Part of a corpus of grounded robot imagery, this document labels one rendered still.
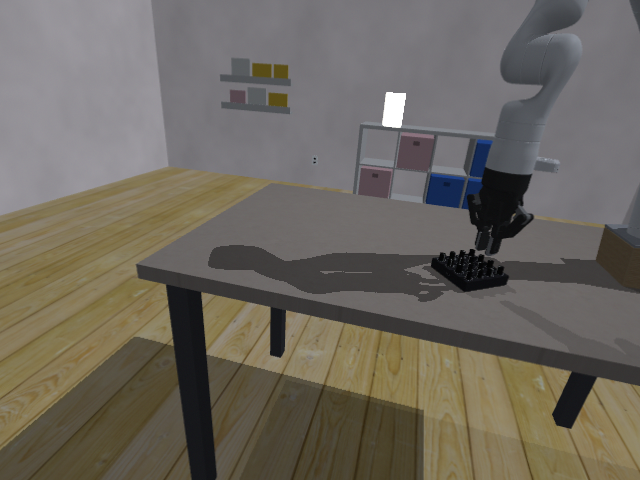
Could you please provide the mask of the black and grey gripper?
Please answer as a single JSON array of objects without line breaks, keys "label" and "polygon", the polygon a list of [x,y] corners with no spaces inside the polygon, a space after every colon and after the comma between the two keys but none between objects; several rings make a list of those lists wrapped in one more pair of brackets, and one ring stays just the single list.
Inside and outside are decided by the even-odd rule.
[{"label": "black and grey gripper", "polygon": [[534,219],[534,215],[523,208],[523,195],[531,177],[532,174],[510,174],[485,167],[481,181],[483,187],[479,193],[467,195],[470,221],[478,230],[476,250],[486,249],[485,255],[495,255],[502,239],[513,238]]}]

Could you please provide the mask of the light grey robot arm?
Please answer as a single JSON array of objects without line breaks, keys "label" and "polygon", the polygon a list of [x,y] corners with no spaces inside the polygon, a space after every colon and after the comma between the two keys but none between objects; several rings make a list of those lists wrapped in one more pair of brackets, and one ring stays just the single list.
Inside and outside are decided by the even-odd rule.
[{"label": "light grey robot arm", "polygon": [[560,162],[538,157],[549,114],[582,55],[574,34],[551,34],[582,17],[589,0],[536,0],[508,43],[500,63],[502,78],[511,84],[543,85],[534,97],[510,101],[502,107],[485,167],[530,175],[553,172]]}]

